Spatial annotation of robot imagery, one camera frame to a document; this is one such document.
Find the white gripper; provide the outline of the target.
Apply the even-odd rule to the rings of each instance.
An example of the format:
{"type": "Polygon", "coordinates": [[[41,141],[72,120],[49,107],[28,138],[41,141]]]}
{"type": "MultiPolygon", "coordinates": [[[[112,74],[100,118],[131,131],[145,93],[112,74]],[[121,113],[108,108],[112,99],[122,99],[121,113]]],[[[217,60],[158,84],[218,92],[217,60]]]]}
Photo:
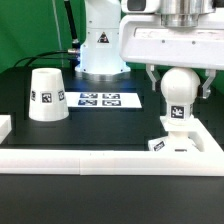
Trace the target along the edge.
{"type": "Polygon", "coordinates": [[[159,15],[127,15],[120,23],[119,47],[124,61],[147,64],[155,92],[161,83],[155,65],[206,69],[199,96],[207,99],[215,70],[224,70],[224,11],[200,16],[192,28],[166,28],[159,15]]]}

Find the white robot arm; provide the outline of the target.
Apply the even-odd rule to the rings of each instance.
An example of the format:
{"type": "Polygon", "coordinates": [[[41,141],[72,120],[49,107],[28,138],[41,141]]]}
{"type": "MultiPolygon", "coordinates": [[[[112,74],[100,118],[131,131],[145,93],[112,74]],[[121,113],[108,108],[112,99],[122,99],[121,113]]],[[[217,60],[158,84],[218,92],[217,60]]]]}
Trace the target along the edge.
{"type": "Polygon", "coordinates": [[[128,72],[128,62],[144,63],[153,84],[158,65],[199,68],[207,80],[224,71],[224,0],[84,0],[86,40],[79,74],[110,80],[128,72]]]}

